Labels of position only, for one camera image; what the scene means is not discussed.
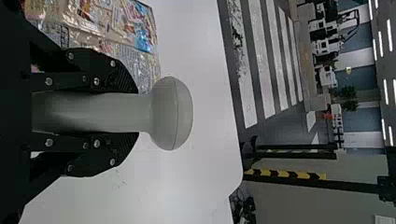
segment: floor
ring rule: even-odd
[[[288,0],[219,0],[240,142],[327,143],[326,122],[306,113],[300,51]]]

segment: machine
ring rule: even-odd
[[[326,86],[328,88],[337,88],[338,82],[335,78],[335,73],[332,70],[332,66],[317,65],[315,67],[315,72],[317,73],[318,79],[321,86]]]

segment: white wall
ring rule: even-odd
[[[374,64],[373,48],[358,49],[338,56],[338,62],[335,63],[336,71],[345,70],[347,67],[363,67]]]

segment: round knob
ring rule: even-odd
[[[193,121],[189,89],[177,78],[165,77],[154,85],[151,97],[152,141],[165,150],[180,147],[189,138]]]

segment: gray floor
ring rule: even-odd
[[[256,58],[255,52],[255,41],[253,38],[253,32],[251,28],[251,20],[248,10],[248,1],[240,1],[241,8],[242,8],[242,19],[245,27],[245,32],[240,34],[242,38],[245,38],[247,43],[247,56],[249,60],[249,71],[251,76],[251,81],[253,85],[253,93],[254,93],[254,100],[255,100],[255,108],[257,113],[257,124],[246,128],[244,122],[244,112],[241,100],[241,92],[240,86],[238,83],[238,74],[237,71],[239,69],[238,58],[235,56],[236,50],[233,44],[233,28],[230,26],[230,9],[227,5],[229,2],[227,0],[219,0],[219,13],[220,13],[220,21],[221,27],[223,32],[224,38],[224,46],[226,51],[227,57],[227,64],[228,64],[228,71],[229,71],[229,78],[231,83],[231,90],[233,96],[233,110],[235,113],[235,121],[238,130],[238,137],[240,142],[247,141],[251,136],[258,135],[260,143],[263,144],[306,144],[311,143],[314,139],[316,133],[319,136],[320,143],[328,142],[327,137],[327,129],[324,120],[319,120],[314,128],[309,132],[306,128],[306,113],[304,108],[304,103],[299,102],[297,105],[292,105],[290,102],[290,95],[288,96],[288,106],[289,108],[286,110],[281,111],[280,109],[280,102],[279,102],[279,95],[278,95],[278,86],[276,84],[276,68],[274,66],[274,54],[273,54],[273,45],[271,42],[270,32],[265,32],[265,42],[267,48],[267,56],[269,62],[269,69],[270,69],[270,76],[272,80],[272,87],[274,93],[274,101],[275,101],[275,109],[276,114],[268,119],[264,116],[264,106],[262,101],[262,93],[261,93],[261,86],[260,86],[260,77],[258,71],[258,63]],[[288,0],[275,0],[276,7],[281,7],[284,11],[286,16],[290,16],[290,9],[289,9],[289,1]],[[267,6],[265,4],[261,4],[262,6],[262,17],[263,17],[263,26],[264,30],[269,30],[269,21],[267,18]],[[278,35],[279,35],[279,44],[281,49],[281,62],[282,64],[286,64],[286,56],[284,53],[282,34],[281,34],[281,24],[279,21],[279,14],[278,10],[276,10],[276,17],[277,17],[277,26],[278,26]],[[296,71],[293,69],[293,74],[295,80]],[[285,76],[285,80],[287,80],[287,71],[286,65],[283,66],[283,74]],[[290,92],[290,86],[288,81],[285,81],[286,84],[286,92]],[[295,94],[297,95],[297,84],[294,82],[294,89]]]

